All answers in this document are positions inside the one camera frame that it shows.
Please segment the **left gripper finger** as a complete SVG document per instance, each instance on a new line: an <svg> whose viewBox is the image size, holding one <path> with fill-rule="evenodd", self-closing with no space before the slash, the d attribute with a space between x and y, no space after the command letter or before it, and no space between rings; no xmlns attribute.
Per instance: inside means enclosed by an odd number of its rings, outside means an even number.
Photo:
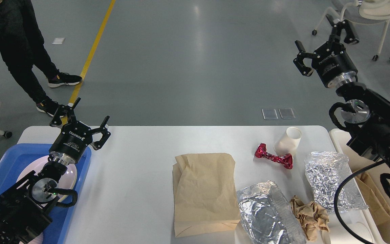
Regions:
<svg viewBox="0 0 390 244"><path fill-rule="evenodd" d="M89 130L89 133L91 134L91 136L93 136L95 134L102 135L102 137L98 141L92 141L90 144L92 146L92 148L96 151L100 150L104 146L104 144L107 142L107 140L109 139L109 137L111 135L106 127L109 119L110 119L110 116L106 116L104 118L104 120L102 121L102 124L100 124L100 126L98 128L94 128L94 129Z"/></svg>
<svg viewBox="0 0 390 244"><path fill-rule="evenodd" d="M64 125L76 123L77 118L74 113L74 109L80 102L81 98L77 98L73 104L59 105L56 113L54 114L49 126L62 128Z"/></svg>

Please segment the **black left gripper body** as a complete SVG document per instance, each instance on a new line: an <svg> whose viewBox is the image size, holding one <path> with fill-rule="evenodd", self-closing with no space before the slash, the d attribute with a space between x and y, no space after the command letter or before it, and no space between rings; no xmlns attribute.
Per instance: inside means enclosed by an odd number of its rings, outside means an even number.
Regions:
<svg viewBox="0 0 390 244"><path fill-rule="evenodd" d="M90 130L91 128L81 121L65 124L49 149L49 155L64 159L67 164L77 164L92 142Z"/></svg>

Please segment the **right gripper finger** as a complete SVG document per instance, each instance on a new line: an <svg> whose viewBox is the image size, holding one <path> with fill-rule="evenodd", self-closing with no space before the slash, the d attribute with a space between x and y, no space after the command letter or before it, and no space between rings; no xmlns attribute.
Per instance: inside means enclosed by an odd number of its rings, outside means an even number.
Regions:
<svg viewBox="0 0 390 244"><path fill-rule="evenodd" d="M355 31L353 24L348 20L340 21L339 19L329 19L329 24L332 27L331 34L327 41L328 51L345 51L345 44L355 45L360 42L359 36ZM342 31L345 31L345 37L341 42Z"/></svg>
<svg viewBox="0 0 390 244"><path fill-rule="evenodd" d="M314 68L306 66L304 63L305 59L314 60L317 59L317 54L306 52L301 41L296 40L295 45L298 49L297 57L294 59L294 65L297 67L300 74L303 76L311 76L313 74Z"/></svg>

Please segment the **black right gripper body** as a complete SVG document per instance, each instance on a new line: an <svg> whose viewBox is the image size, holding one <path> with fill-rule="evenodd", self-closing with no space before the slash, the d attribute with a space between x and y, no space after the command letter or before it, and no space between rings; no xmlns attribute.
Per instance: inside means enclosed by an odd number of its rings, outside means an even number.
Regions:
<svg viewBox="0 0 390 244"><path fill-rule="evenodd" d="M324 43L314 51L312 68L315 69L324 87L337 87L340 76L352 79L358 70L342 43Z"/></svg>

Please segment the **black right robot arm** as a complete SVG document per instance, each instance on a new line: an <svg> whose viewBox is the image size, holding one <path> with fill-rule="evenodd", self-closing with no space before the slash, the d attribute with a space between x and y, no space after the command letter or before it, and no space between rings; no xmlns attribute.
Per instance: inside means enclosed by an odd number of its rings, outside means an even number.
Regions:
<svg viewBox="0 0 390 244"><path fill-rule="evenodd" d="M331 106L330 119L340 130L351 135L348 146L353 151L373 161L373 164L342 181L334 194L334 211L340 224L350 235L368 244L369 241L345 224L340 216L338 200L342 188L355 176L382 164L390 169L390 102L358 81L358 70L340 41L342 30L345 29L345 43L359 42L351 23L334 19L329 14L326 18L332 26L329 39L312 53L306 52L299 40L295 41L299 52L294 64L303 76L311 76L316 71L324 87L334 88L336 94L345 99L345 103L337 102ZM382 173L380 181L390 198L390 174Z"/></svg>

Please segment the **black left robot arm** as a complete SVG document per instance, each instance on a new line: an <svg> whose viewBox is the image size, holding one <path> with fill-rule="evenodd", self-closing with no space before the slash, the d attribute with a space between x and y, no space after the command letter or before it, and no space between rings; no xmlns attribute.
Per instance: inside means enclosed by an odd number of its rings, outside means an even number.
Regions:
<svg viewBox="0 0 390 244"><path fill-rule="evenodd" d="M74 109L80 100L73 105L59 105L53 116L50 126L61 131L42 170L30 171L0 194L0 244L31 242L52 223L53 208L76 205L77 191L61 188L59 181L68 165L77 164L89 145L99 150L110 137L106 128L109 116L94 129L76 119Z"/></svg>

